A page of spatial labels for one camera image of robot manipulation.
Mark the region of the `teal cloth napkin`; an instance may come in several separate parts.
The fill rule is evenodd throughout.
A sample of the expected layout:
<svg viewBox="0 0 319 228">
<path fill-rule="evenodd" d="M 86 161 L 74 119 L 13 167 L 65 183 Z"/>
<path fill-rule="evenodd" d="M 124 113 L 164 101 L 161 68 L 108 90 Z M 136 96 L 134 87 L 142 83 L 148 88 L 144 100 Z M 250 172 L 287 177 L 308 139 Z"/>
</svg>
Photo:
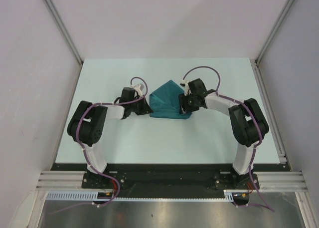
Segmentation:
<svg viewBox="0 0 319 228">
<path fill-rule="evenodd" d="M 149 105 L 152 109 L 150 117 L 166 119 L 188 119 L 192 113 L 180 114 L 178 96 L 184 94 L 184 90 L 174 81 L 169 80 L 149 95 Z"/>
</svg>

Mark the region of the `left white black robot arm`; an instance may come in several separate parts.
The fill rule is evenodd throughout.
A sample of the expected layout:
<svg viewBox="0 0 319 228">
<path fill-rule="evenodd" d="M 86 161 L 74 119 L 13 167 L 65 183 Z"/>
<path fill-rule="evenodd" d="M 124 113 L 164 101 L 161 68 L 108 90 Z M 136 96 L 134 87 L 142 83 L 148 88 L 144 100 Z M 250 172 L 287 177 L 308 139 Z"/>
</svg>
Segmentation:
<svg viewBox="0 0 319 228">
<path fill-rule="evenodd" d="M 110 175 L 104 172 L 107 161 L 98 146 L 105 121 L 123 120 L 128 118 L 131 113 L 136 115 L 152 113 L 143 88 L 142 84 L 123 88 L 121 96 L 114 103 L 94 105 L 88 101 L 81 101 L 67 126 L 68 135 L 81 146 L 87 162 L 87 169 L 94 173 L 93 183 L 100 188 L 106 187 L 110 182 Z"/>
</svg>

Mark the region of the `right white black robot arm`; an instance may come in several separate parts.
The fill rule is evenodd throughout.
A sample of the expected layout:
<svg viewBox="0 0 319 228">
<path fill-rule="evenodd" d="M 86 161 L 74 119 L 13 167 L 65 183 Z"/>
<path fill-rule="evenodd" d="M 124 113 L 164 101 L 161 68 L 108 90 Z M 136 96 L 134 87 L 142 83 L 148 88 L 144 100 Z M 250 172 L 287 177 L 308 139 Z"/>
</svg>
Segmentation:
<svg viewBox="0 0 319 228">
<path fill-rule="evenodd" d="M 237 100 L 207 90 L 201 79 L 182 81 L 184 92 L 178 96 L 179 113 L 186 114 L 200 108 L 218 111 L 230 118 L 232 133 L 238 143 L 230 176 L 230 184 L 241 189 L 252 176 L 257 147 L 269 132 L 269 125 L 256 99 Z"/>
</svg>

